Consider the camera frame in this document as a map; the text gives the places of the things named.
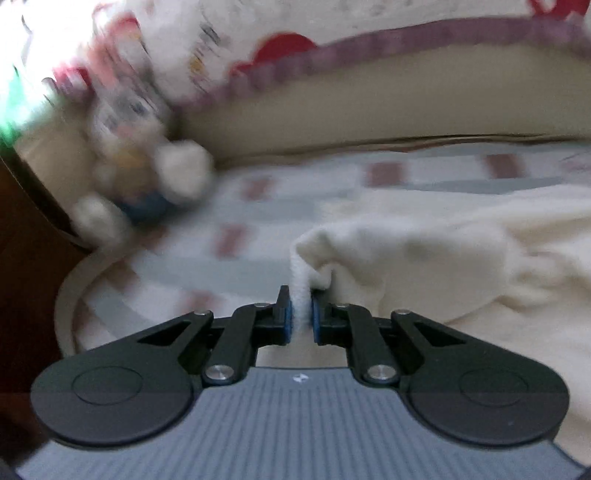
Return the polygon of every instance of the purple trim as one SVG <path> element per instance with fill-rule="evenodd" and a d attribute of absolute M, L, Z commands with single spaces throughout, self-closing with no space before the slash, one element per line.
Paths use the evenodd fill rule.
<path fill-rule="evenodd" d="M 328 72 L 362 61 L 414 53 L 449 45 L 510 45 L 566 48 L 591 58 L 591 40 L 583 27 L 548 17 L 482 17 L 436 22 L 380 30 L 344 38 L 273 63 L 253 67 L 239 77 L 200 93 L 184 108 L 202 111 L 245 98 L 274 86 L 320 72 Z"/>

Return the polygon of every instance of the bed sheet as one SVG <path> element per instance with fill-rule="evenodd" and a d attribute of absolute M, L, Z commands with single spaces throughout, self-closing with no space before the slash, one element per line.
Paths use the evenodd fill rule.
<path fill-rule="evenodd" d="M 74 269 L 56 304 L 60 347 L 71 355 L 192 310 L 221 317 L 273 302 L 290 280 L 291 243 L 327 200 L 375 188 L 502 194 L 586 181 L 587 166 L 588 145 L 472 144 L 229 171 L 199 207 Z"/>

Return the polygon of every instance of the plush bunny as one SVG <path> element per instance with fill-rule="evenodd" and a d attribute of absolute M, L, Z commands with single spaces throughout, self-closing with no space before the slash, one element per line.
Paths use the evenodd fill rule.
<path fill-rule="evenodd" d="M 197 200 L 213 178 L 212 158 L 204 148 L 193 141 L 167 140 L 171 110 L 150 84 L 134 38 L 125 36 L 124 45 L 140 58 L 141 70 L 134 70 L 123 55 L 117 56 L 117 62 L 105 60 L 113 59 L 118 46 L 112 38 L 106 39 L 108 55 L 101 38 L 89 56 L 94 58 L 90 71 L 99 79 L 89 125 L 98 154 L 96 192 L 77 202 L 72 221 L 78 234 L 94 245 L 121 242 L 134 225 Z"/>

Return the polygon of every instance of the cream blanket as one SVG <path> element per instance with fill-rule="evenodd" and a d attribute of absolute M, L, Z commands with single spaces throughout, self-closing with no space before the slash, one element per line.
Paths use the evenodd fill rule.
<path fill-rule="evenodd" d="M 292 246 L 297 321 L 310 288 L 389 316 L 405 308 L 534 358 L 570 389 L 558 443 L 591 463 L 591 189 L 368 190 L 323 206 Z"/>

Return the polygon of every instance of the white plush paw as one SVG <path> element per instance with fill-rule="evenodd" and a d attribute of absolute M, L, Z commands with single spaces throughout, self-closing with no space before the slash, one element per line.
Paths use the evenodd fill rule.
<path fill-rule="evenodd" d="M 190 140 L 159 146 L 154 154 L 154 169 L 162 194 L 173 203 L 201 198 L 213 180 L 212 156 Z"/>
<path fill-rule="evenodd" d="M 96 247 L 119 244 L 132 231 L 125 214 L 114 203 L 96 193 L 81 198 L 74 205 L 72 225 L 81 238 Z"/>

